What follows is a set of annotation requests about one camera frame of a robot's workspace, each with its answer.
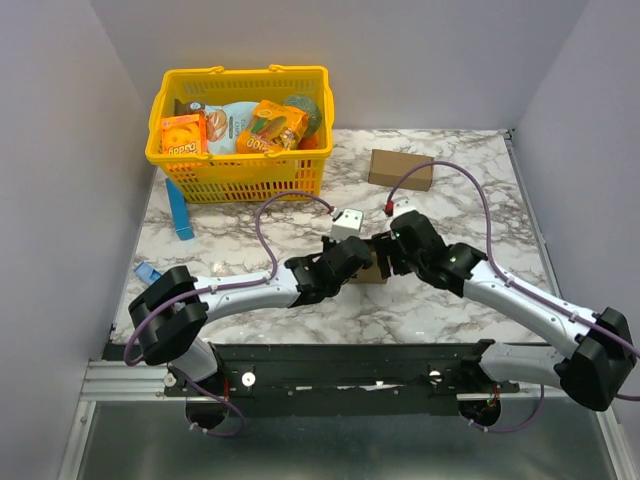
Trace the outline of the yellow plastic shopping basket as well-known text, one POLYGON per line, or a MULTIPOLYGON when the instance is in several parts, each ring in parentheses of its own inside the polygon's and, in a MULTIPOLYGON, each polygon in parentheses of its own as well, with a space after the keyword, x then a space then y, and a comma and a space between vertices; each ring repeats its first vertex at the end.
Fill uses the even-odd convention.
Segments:
POLYGON ((332 153, 334 98, 328 70, 319 65, 270 65, 263 69, 173 69, 164 74, 148 120, 145 155, 190 203, 257 202, 282 191, 320 192, 325 163, 332 153), (161 120, 175 103, 226 105, 239 101, 282 103, 293 94, 314 100, 322 113, 313 150, 256 154, 163 153, 161 120))

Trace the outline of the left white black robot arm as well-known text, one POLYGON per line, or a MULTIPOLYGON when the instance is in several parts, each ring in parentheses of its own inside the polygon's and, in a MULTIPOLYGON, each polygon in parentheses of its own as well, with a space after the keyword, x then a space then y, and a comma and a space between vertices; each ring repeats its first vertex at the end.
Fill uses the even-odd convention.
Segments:
POLYGON ((351 236, 325 252, 290 258, 274 273, 198 278, 184 265, 173 267, 129 304, 135 330, 123 360, 129 366, 168 364, 197 393, 212 394, 222 372, 214 347, 199 338, 203 326, 254 310, 320 303, 372 265, 369 246, 351 236))

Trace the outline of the small orange fruit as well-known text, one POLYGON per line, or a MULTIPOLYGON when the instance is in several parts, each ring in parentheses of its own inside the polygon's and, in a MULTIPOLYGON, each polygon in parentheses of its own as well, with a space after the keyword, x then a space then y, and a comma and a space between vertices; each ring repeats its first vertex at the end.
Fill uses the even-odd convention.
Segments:
POLYGON ((318 148, 318 139, 316 135, 302 138, 298 144, 299 150, 315 150, 318 148))

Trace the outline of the orange candy bag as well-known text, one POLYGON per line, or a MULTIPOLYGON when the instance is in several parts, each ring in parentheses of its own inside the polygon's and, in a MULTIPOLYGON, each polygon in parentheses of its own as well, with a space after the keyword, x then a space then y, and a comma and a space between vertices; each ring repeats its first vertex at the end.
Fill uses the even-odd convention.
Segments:
POLYGON ((253 109, 247 127, 236 138, 238 154, 296 150, 308 127, 303 110, 262 100, 253 109))

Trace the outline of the brown cardboard box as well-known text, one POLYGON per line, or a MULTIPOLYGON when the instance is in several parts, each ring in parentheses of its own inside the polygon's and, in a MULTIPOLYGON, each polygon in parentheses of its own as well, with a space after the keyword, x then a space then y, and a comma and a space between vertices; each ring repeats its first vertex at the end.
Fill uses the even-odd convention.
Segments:
MULTIPOLYGON (((409 170, 432 161, 432 157, 425 155, 374 149, 367 180, 372 185, 394 187, 409 170)), ((428 191, 434 177, 433 169, 433 166, 420 169, 408 177, 401 187, 413 191, 428 191)))
POLYGON ((372 265, 361 268, 349 280, 351 284, 386 284, 391 276, 391 267, 386 249, 373 240, 366 240, 372 256, 372 265))

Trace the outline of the tall blue box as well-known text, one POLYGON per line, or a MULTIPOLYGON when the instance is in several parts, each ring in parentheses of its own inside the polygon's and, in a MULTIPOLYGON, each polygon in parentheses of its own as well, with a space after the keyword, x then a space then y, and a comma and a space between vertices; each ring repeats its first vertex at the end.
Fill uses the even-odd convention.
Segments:
POLYGON ((187 203, 181 191, 169 179, 165 179, 169 205, 171 209, 174 231, 181 241, 187 241, 194 238, 194 232, 191 227, 187 203))

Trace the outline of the light blue chips bag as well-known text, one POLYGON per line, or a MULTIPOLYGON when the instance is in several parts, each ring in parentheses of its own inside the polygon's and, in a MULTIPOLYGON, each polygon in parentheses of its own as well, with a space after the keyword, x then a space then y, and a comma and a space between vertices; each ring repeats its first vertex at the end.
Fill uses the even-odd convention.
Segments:
POLYGON ((206 124, 207 150, 214 155, 236 153, 236 139, 248 127, 257 102, 241 101, 226 105, 209 105, 191 101, 174 101, 174 114, 201 113, 206 124))

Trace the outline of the green round melon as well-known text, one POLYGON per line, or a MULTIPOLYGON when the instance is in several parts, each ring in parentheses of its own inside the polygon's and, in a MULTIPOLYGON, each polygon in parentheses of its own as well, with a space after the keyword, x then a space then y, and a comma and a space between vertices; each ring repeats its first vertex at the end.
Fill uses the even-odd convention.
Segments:
POLYGON ((311 97, 302 94, 290 95, 285 99, 284 105, 295 107, 308 115, 304 138, 309 138, 317 132, 322 124, 323 115, 320 107, 311 97))

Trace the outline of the orange Daddy snack box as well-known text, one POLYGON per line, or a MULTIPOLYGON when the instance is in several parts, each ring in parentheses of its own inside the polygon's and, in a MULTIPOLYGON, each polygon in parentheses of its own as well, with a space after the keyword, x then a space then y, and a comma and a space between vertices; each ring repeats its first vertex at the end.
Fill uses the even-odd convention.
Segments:
POLYGON ((206 122, 201 113, 161 119, 164 155, 202 155, 207 153, 206 122))

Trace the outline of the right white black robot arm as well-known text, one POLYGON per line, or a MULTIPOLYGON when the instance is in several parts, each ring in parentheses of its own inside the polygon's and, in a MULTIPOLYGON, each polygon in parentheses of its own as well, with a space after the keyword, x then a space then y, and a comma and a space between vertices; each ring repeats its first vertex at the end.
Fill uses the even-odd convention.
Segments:
POLYGON ((471 391, 483 391, 494 381, 534 383, 605 411, 636 365, 639 352, 621 312, 568 303, 508 274, 474 247, 446 244, 415 210, 395 217, 372 242, 383 276, 413 273, 436 289, 496 310, 545 340, 543 346, 490 342, 460 367, 461 382, 471 391))

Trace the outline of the small blue flat box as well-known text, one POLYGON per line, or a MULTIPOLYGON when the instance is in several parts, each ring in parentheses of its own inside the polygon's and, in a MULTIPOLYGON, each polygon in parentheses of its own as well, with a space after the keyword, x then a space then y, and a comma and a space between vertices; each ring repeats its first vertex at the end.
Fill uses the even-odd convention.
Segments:
POLYGON ((135 275, 146 285, 152 285, 162 273, 147 262, 141 262, 134 268, 135 275))

